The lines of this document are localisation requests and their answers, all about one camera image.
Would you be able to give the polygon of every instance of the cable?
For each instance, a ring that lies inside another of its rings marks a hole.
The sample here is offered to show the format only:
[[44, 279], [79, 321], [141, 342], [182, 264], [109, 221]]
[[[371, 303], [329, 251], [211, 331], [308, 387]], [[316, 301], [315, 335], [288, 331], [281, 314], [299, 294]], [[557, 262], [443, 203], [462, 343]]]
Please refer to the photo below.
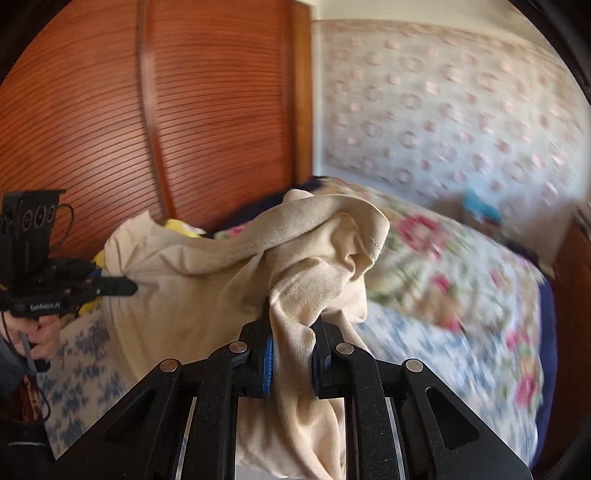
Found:
[[56, 208], [56, 216], [57, 216], [57, 211], [60, 208], [67, 208], [70, 210], [70, 213], [72, 214], [71, 218], [70, 218], [70, 225], [68, 225], [68, 230], [66, 230], [66, 234], [64, 235], [64, 237], [58, 241], [58, 243], [56, 243], [55, 245], [53, 245], [52, 247], [50, 247], [49, 252], [52, 253], [55, 250], [57, 250], [58, 248], [60, 248], [64, 242], [68, 239], [68, 237], [70, 236], [70, 232], [72, 231], [72, 227], [74, 226], [74, 209], [72, 207], [72, 205], [70, 205], [69, 203], [61, 203], [57, 206]]
[[[24, 365], [22, 364], [22, 360], [21, 360], [22, 357], [18, 354], [17, 349], [14, 346], [14, 343], [12, 343], [12, 339], [10, 338], [10, 334], [8, 333], [8, 325], [6, 324], [6, 318], [4, 318], [4, 311], [2, 309], [0, 309], [0, 316], [2, 317], [2, 326], [4, 327], [4, 333], [6, 334], [6, 338], [8, 339], [8, 345], [10, 346], [10, 350], [12, 350], [12, 353], [14, 353], [14, 355], [16, 356], [17, 361], [24, 368]], [[45, 415], [43, 417], [43, 422], [46, 422], [47, 420], [49, 420], [49, 417], [51, 416], [51, 405], [49, 405], [49, 401], [47, 400], [47, 396], [45, 395], [45, 392], [39, 386], [39, 384], [37, 384], [37, 391], [41, 395], [41, 398], [45, 402], [45, 405], [47, 405], [47, 415]]]

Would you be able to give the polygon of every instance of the pink flower pattern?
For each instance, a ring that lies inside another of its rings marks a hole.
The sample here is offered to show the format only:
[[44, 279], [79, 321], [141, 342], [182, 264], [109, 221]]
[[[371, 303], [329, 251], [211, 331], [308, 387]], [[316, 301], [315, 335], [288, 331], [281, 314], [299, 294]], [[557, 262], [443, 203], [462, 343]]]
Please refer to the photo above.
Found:
[[538, 382], [533, 375], [525, 375], [519, 384], [515, 392], [515, 402], [518, 406], [528, 408], [538, 390]]
[[413, 250], [441, 258], [446, 243], [445, 231], [438, 222], [423, 215], [409, 216], [400, 222], [398, 232], [402, 241]]
[[449, 291], [449, 287], [451, 286], [447, 277], [440, 273], [435, 275], [433, 278], [433, 285], [435, 285], [435, 287], [437, 287], [442, 293], [447, 293]]

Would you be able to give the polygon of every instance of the beige cloth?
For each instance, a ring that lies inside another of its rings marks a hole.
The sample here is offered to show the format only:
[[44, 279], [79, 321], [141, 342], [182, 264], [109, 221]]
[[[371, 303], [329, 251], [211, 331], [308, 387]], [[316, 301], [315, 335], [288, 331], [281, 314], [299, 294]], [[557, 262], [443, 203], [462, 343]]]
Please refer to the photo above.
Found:
[[343, 402], [313, 396], [308, 327], [323, 313], [364, 347], [352, 323], [365, 320], [363, 274], [388, 228], [364, 200], [299, 190], [231, 239], [188, 238], [145, 213], [105, 246], [106, 274], [139, 285], [133, 297], [104, 298], [109, 333], [139, 380], [162, 359], [201, 360], [236, 340], [269, 296], [272, 393], [240, 400], [236, 461], [276, 476], [341, 479]]

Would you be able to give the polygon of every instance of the blue object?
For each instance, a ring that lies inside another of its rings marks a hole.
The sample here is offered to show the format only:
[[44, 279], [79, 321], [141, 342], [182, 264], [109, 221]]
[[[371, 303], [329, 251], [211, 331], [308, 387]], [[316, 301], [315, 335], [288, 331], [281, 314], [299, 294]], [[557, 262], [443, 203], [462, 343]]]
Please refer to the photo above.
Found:
[[556, 387], [556, 372], [558, 371], [558, 347], [556, 339], [556, 310], [554, 309], [554, 296], [550, 288], [550, 282], [545, 281], [540, 286], [540, 316], [542, 339], [540, 342], [540, 361], [544, 373], [544, 386], [542, 387], [542, 405], [538, 409], [535, 423], [538, 427], [538, 447], [535, 451], [532, 466], [537, 463], [544, 448], [544, 440], [548, 432], [552, 399]]
[[484, 203], [474, 190], [469, 190], [464, 196], [464, 210], [470, 212], [479, 221], [489, 220], [490, 222], [501, 224], [501, 212], [499, 209]]
[[265, 350], [265, 362], [262, 371], [263, 386], [262, 390], [266, 396], [271, 394], [271, 380], [273, 378], [273, 336], [267, 337], [267, 348]]

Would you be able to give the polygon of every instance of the wooden wardrobe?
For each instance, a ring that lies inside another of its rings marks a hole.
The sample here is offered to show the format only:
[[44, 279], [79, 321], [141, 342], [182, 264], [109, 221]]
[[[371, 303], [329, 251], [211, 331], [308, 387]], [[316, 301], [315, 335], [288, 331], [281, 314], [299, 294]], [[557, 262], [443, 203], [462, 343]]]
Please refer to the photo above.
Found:
[[145, 210], [214, 228], [311, 173], [307, 5], [47, 3], [0, 57], [0, 193], [67, 190], [76, 222], [60, 255], [92, 257]]

